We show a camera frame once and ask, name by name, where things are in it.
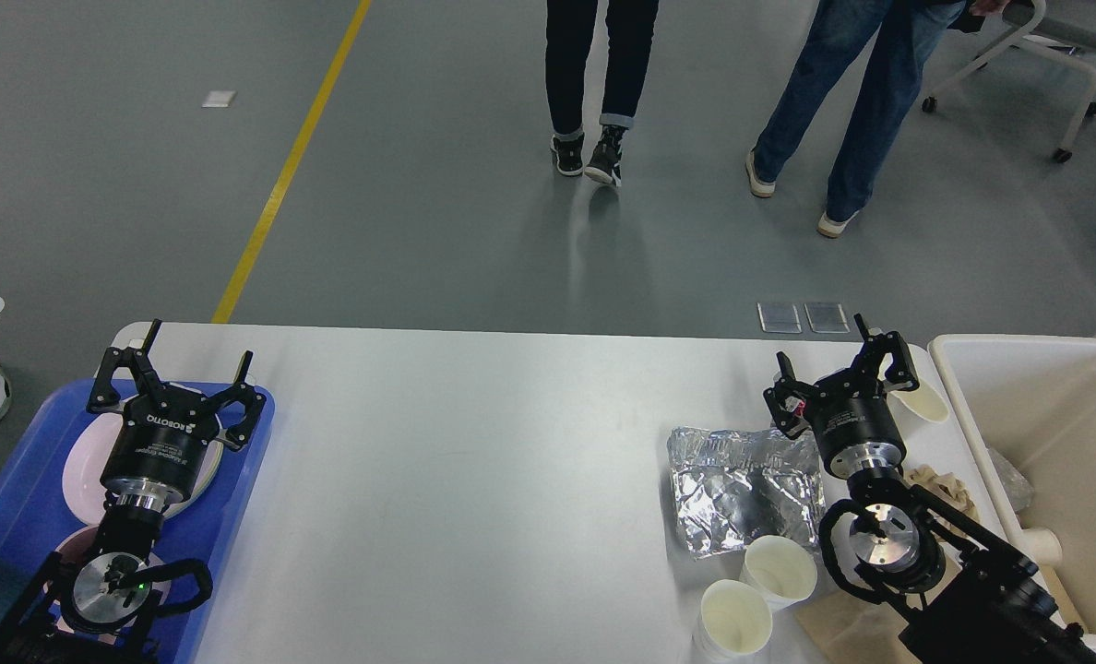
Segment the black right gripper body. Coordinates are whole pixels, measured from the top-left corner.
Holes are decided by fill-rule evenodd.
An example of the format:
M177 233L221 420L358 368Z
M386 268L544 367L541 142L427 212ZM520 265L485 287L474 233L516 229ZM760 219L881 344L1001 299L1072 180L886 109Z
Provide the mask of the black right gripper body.
M832 478L864 469L897 468L907 449L884 396L819 394L804 404L819 457Z

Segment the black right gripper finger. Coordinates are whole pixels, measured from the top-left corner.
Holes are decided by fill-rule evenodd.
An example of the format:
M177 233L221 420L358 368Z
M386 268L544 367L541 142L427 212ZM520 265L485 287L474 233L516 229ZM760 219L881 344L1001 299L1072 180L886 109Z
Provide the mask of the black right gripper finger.
M818 440L819 431L809 416L804 415L804 409L818 405L821 400L819 386L800 381L796 377L792 360L787 353L777 352L776 358L779 363L779 373L773 379L772 386L763 392L773 426L780 430L789 440L797 440L803 434L810 434Z
M852 397L884 397L920 390L921 382L907 343L899 332L868 327L854 314L861 348L852 364L835 375L835 386Z

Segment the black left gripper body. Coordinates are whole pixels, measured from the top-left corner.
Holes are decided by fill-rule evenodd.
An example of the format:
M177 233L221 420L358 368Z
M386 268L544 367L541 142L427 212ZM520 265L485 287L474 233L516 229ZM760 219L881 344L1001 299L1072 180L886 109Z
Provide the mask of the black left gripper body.
M122 400L100 394L101 413L118 413L122 430L100 483L112 505L169 508L191 496L209 443L193 437L202 392L156 392Z

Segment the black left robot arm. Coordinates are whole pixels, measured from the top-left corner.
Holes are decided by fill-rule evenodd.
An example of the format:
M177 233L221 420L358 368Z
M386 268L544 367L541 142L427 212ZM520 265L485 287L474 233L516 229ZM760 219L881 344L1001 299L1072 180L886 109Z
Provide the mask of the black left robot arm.
M0 476L0 663L189 663L269 445L250 382L164 381L142 345L42 404Z

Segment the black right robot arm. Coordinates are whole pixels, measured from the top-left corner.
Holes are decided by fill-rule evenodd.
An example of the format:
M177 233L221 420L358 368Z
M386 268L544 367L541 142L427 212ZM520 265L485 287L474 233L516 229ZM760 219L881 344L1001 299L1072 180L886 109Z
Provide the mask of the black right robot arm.
M827 476L847 484L817 526L830 577L897 613L899 641L923 663L1096 663L1083 627L1055 621L1029 556L907 482L888 396L920 388L918 374L898 332L854 320L861 346L848 366L807 383L779 352L763 392L773 425L789 440L812 433Z

